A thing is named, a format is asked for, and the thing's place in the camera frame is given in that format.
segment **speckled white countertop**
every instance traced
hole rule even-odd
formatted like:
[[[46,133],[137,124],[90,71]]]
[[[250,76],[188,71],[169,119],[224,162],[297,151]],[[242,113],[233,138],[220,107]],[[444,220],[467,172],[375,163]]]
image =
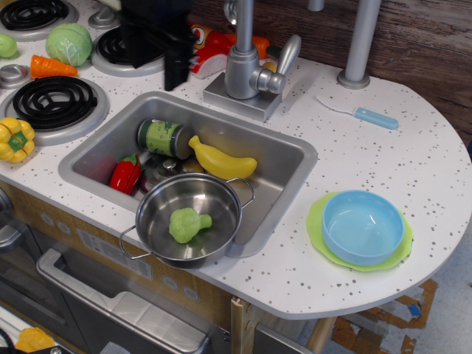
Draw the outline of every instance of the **speckled white countertop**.
[[[71,1],[79,23],[99,4]],[[92,38],[103,31],[89,29]],[[29,65],[32,54],[46,55],[45,41],[18,43],[8,63]],[[104,88],[110,100],[105,122],[148,91],[163,89],[163,74],[141,78],[110,77],[89,63],[80,77]],[[472,213],[469,155],[448,121],[411,89],[371,77],[362,90],[342,88],[340,69],[298,59],[288,76],[283,102],[266,122],[237,116],[265,128],[310,142],[319,161],[264,248],[247,258],[223,257],[192,273],[286,319],[315,319],[357,312],[400,296],[429,278],[451,256]],[[170,92],[192,103],[215,78],[189,82]],[[11,91],[0,91],[3,100]],[[396,131],[329,111],[314,97],[333,96],[396,118]],[[216,111],[233,115],[219,108]],[[37,147],[20,164],[0,164],[1,179],[62,207],[119,236],[135,214],[62,180],[59,161],[88,136],[59,146]],[[329,261],[311,244],[305,226],[313,202],[329,192],[369,190],[401,209],[414,233],[412,253],[385,271],[360,272]],[[135,244],[138,236],[130,233]]]

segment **stainless steel sink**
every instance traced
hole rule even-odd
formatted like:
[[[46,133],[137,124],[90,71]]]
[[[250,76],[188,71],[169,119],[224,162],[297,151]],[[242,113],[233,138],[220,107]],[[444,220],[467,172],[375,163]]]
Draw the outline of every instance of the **stainless steel sink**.
[[[256,198],[243,210],[243,220],[228,255],[246,257],[266,243],[315,166],[318,155],[309,143],[189,103],[161,92],[138,96],[104,124],[59,164],[67,182],[136,211],[143,194],[129,196],[108,187],[117,162],[133,153],[143,153],[136,136],[145,119],[160,119],[190,125],[205,144],[233,156],[251,156],[258,161],[247,179]],[[232,183],[243,204],[248,188]]]

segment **floor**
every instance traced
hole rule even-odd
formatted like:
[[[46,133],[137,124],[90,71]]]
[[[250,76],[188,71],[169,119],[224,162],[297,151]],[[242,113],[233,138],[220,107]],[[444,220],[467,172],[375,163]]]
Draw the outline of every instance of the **floor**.
[[[323,354],[469,354],[472,348],[472,220],[427,282],[379,308],[336,320]],[[313,324],[299,338],[304,344]]]

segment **wooden wall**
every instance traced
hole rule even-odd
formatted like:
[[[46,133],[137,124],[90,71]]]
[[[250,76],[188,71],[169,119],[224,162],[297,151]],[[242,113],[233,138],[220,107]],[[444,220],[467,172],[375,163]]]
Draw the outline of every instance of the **wooden wall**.
[[[194,0],[190,19],[234,32],[223,0]],[[254,34],[283,46],[296,33],[300,57],[344,68],[358,0],[255,0]],[[464,143],[472,140],[472,1],[383,0],[367,72],[402,83],[437,108]]]

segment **pipe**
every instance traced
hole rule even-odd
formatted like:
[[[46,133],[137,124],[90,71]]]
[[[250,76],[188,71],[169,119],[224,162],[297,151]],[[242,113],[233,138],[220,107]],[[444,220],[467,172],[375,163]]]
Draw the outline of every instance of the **pipe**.
[[[310,11],[321,11],[325,7],[325,0],[308,0],[308,9]]]
[[[236,50],[239,53],[252,51],[252,19],[254,0],[237,0]]]
[[[359,1],[353,41],[344,73],[348,81],[356,83],[364,79],[381,2],[382,0]]]

